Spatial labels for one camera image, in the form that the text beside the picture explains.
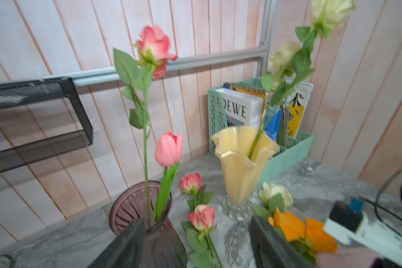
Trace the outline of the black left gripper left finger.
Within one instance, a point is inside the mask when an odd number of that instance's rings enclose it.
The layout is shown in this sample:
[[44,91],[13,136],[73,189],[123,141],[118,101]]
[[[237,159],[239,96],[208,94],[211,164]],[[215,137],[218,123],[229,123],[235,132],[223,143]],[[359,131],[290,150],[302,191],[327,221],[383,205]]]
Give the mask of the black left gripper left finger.
[[145,235],[143,220],[131,222],[88,268],[138,268],[141,263]]

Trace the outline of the pink tulip bud flower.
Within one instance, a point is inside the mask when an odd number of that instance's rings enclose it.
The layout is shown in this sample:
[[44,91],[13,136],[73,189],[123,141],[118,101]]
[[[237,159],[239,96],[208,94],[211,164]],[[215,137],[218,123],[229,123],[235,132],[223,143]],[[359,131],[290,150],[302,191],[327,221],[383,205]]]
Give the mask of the pink tulip bud flower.
[[154,209],[155,222],[160,220],[164,214],[182,154],[182,134],[174,135],[172,132],[167,132],[159,138],[155,149],[155,160],[164,168],[164,175]]

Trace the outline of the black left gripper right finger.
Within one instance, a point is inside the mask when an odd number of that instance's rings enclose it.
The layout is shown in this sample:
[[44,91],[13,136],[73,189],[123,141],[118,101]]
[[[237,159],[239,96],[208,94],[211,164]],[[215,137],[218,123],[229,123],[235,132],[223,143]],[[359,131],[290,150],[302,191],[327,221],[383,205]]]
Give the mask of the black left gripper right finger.
[[263,218],[253,216],[249,232],[257,268],[311,268],[313,266],[303,259]]

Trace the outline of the cream rose group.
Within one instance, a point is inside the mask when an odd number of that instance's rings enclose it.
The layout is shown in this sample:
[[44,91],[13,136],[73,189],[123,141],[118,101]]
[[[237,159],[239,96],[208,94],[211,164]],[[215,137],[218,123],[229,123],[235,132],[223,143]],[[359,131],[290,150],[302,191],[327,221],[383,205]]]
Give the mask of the cream rose group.
[[253,208],[256,215],[265,220],[273,217],[276,212],[286,212],[294,203],[287,188],[274,183],[263,183],[259,190],[259,198],[262,204],[254,204]]
[[283,101],[293,94],[296,86],[315,72],[312,65],[312,53],[317,39],[331,39],[332,31],[338,29],[351,12],[356,9],[355,1],[320,0],[312,1],[312,14],[310,26],[295,28],[297,42],[301,49],[291,61],[294,74],[278,84],[276,91],[271,91],[272,97],[266,103],[266,111],[262,113],[262,119],[258,129],[258,136],[265,133],[266,118],[271,108],[280,108]]
[[267,91],[276,91],[285,77],[291,77],[294,70],[291,67],[291,61],[295,54],[301,49],[295,41],[288,41],[276,52],[270,53],[268,57],[269,72],[265,73],[261,84]]

